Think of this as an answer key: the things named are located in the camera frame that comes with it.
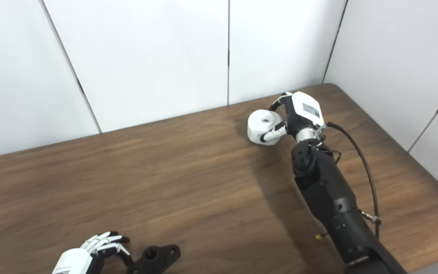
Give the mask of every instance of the black bracket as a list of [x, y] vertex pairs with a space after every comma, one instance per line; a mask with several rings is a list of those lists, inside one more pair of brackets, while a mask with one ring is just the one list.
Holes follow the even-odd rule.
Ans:
[[128, 268], [127, 274], [162, 274], [179, 258], [180, 248], [177, 245], [150, 246]]

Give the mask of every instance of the white robotic hand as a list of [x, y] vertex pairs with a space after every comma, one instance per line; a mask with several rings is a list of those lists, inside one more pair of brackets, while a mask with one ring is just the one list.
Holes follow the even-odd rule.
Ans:
[[128, 242], [129, 238], [118, 235], [115, 231], [94, 235], [80, 248], [62, 253], [52, 274], [99, 274], [104, 266], [104, 259], [113, 255], [120, 256], [129, 267], [133, 264], [133, 259], [121, 245]]
[[[276, 109], [285, 105], [287, 120]], [[257, 110], [248, 118], [248, 137], [251, 142], [274, 145], [284, 135], [292, 135], [297, 142], [318, 139], [326, 127], [319, 103], [303, 92], [285, 92], [268, 110]]]

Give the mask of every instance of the robotic arm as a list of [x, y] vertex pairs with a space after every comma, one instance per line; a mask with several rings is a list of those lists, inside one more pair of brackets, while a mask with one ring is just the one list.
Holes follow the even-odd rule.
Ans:
[[[282, 105], [287, 121], [275, 113]], [[268, 111], [258, 110], [250, 115], [248, 137], [264, 145], [274, 145], [287, 134], [295, 138], [297, 145], [291, 153], [295, 182], [311, 213], [322, 222], [342, 260], [349, 264], [345, 274], [406, 274], [377, 237], [381, 223], [377, 206], [375, 216], [358, 208], [356, 196], [333, 158], [334, 151], [323, 143], [325, 136], [321, 133], [327, 126], [342, 131], [353, 142], [338, 125], [324, 123], [319, 103], [314, 98], [303, 92], [286, 92]], [[365, 163], [359, 148], [355, 147]], [[372, 233], [365, 218], [376, 224], [377, 235]]]

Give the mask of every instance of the robotic hand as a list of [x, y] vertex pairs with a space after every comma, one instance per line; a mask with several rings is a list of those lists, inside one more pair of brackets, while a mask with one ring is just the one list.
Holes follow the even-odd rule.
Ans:
[[129, 238], [110, 231], [94, 235], [80, 248], [62, 253], [52, 274], [99, 274], [104, 266], [104, 259], [113, 255], [122, 258], [127, 267], [133, 265], [133, 259], [121, 243], [128, 243]]
[[[287, 120], [275, 113], [285, 106]], [[326, 127], [344, 133], [363, 160], [370, 179], [375, 214], [361, 211], [356, 196], [337, 167], [333, 153], [324, 144]], [[292, 135], [292, 168], [297, 187], [313, 216], [322, 222], [344, 263], [345, 274], [406, 274], [407, 272], [379, 241], [378, 202], [367, 162], [352, 137], [334, 123], [324, 123], [319, 103], [303, 92], [283, 93], [269, 108], [248, 118], [248, 137], [257, 144], [274, 145], [284, 135]], [[376, 225], [376, 234], [365, 222]]]

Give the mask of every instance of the wooden table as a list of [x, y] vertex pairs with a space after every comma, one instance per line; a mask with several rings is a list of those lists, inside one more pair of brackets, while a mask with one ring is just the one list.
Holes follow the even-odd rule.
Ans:
[[[438, 261], [438, 182], [339, 88], [302, 91], [365, 153], [388, 250], [409, 272]], [[182, 257], [167, 273], [342, 273], [294, 186], [294, 140], [265, 147], [247, 138], [249, 114], [276, 97], [0, 156], [0, 274], [50, 274], [63, 251], [108, 230], [132, 239], [135, 258], [178, 244]], [[372, 212], [360, 159], [345, 137], [327, 135], [359, 206]], [[106, 261], [103, 274], [124, 272], [117, 258]]]

